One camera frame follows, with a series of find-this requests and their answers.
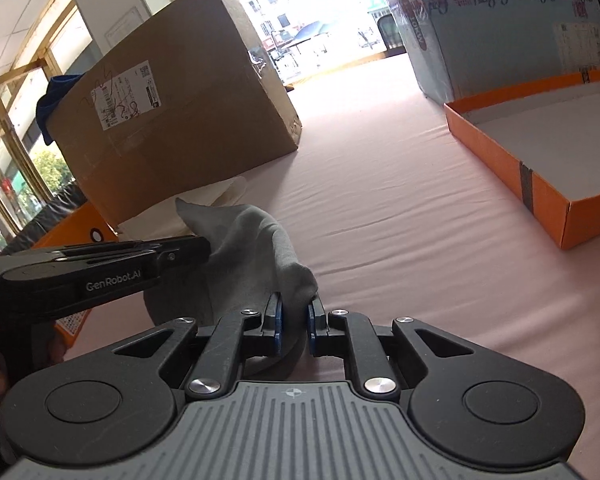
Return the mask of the grey cloth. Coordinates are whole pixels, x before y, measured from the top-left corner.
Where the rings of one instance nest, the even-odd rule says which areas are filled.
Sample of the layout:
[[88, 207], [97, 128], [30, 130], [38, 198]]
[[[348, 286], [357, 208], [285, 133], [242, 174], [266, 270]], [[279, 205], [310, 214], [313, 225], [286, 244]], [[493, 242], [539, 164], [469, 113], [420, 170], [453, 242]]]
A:
[[194, 318], [200, 326], [213, 326], [230, 312], [265, 309], [277, 292], [283, 303], [282, 351], [248, 364], [245, 375], [288, 378], [306, 345], [306, 307], [318, 293], [312, 271], [298, 259], [284, 228], [256, 206], [191, 211], [188, 218], [193, 233], [210, 243], [209, 260], [166, 271], [144, 291], [151, 321]]

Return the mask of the orange shoebox lid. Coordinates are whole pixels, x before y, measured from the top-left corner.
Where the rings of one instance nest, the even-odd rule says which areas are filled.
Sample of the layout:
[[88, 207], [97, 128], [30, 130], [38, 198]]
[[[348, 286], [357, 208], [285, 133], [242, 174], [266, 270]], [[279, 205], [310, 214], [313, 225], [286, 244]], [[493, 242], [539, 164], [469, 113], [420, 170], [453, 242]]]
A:
[[570, 249], [600, 235], [600, 70], [445, 104], [450, 133]]

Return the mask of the blue cloth on box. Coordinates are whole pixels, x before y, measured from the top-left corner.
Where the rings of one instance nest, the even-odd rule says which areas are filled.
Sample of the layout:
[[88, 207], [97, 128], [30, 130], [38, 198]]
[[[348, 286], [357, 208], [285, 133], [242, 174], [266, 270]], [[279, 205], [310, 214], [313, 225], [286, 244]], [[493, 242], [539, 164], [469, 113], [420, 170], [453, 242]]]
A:
[[82, 74], [63, 74], [53, 76], [48, 81], [45, 93], [38, 99], [35, 107], [35, 122], [41, 131], [44, 143], [50, 145], [54, 139], [46, 126], [47, 121], [61, 100], [83, 77]]

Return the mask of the large brown cardboard box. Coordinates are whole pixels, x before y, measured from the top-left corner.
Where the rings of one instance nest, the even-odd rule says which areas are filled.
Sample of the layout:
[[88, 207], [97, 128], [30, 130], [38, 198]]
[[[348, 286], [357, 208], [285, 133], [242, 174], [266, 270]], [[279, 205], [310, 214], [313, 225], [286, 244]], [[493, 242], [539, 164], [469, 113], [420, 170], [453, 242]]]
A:
[[175, 0], [86, 72], [46, 127], [112, 226], [290, 154], [302, 131], [239, 0]]

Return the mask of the light blue cardboard box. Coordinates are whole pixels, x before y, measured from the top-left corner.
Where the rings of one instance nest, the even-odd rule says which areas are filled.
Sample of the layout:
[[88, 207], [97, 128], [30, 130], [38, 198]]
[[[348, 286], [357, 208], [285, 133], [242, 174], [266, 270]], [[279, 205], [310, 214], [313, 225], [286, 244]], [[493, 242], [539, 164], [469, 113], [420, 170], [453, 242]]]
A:
[[600, 0], [387, 0], [420, 90], [443, 104], [600, 68]]

